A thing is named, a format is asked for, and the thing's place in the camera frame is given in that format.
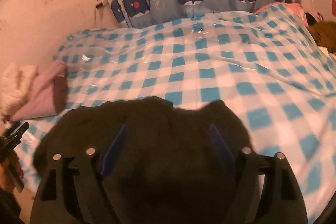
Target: hand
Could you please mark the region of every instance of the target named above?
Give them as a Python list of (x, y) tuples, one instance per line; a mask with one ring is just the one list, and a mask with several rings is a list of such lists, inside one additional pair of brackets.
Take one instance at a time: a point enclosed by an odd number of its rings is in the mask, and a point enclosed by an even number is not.
[(17, 154), (13, 151), (12, 154), (0, 164), (0, 188), (8, 193), (13, 193), (14, 183), (9, 175), (9, 164), (12, 163), (20, 179), (23, 179), (23, 171), (19, 163)]

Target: brown furry object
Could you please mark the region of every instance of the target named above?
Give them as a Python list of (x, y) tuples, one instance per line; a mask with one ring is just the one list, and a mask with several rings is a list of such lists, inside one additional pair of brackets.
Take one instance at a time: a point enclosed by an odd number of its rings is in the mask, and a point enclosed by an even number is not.
[(328, 52), (336, 52), (336, 22), (321, 21), (308, 27), (316, 44), (326, 47)]

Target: checkered pattern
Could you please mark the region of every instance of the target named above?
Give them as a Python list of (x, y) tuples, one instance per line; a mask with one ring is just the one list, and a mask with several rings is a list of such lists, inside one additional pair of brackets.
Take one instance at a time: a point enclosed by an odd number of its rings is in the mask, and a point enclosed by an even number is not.
[(310, 223), (332, 197), (336, 68), (283, 5), (143, 30), (85, 30), (67, 40), (55, 57), (69, 67), (67, 109), (29, 121), (16, 150), (33, 191), (39, 184), (31, 166), (36, 140), (69, 109), (159, 96), (187, 109), (223, 100), (244, 122), (256, 152), (288, 157)]

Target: dark brown cloth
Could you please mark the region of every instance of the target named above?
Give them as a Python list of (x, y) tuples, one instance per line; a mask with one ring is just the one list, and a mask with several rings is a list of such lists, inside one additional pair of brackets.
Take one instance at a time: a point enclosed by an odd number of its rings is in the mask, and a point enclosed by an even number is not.
[(104, 190), (122, 223), (220, 223), (236, 184), (212, 149), (214, 124), (234, 155), (251, 148), (241, 120), (222, 101), (201, 110), (173, 108), (163, 99), (107, 102), (68, 112), (38, 146), (34, 166), (43, 176), (56, 153), (105, 152), (122, 125), (128, 137)]

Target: blue and white checkered tablecloth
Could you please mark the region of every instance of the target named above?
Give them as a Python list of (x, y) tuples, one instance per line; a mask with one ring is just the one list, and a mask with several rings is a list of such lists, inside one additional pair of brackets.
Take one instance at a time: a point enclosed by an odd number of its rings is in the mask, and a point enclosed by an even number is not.
[(281, 4), (258, 15), (223, 12), (142, 30), (85, 30), (70, 35), (55, 58), (69, 67), (67, 109), (29, 121), (16, 149), (33, 191), (38, 141), (68, 110), (154, 95), (187, 109), (222, 99), (244, 122), (256, 152), (285, 153), (310, 223), (336, 190), (335, 64)]

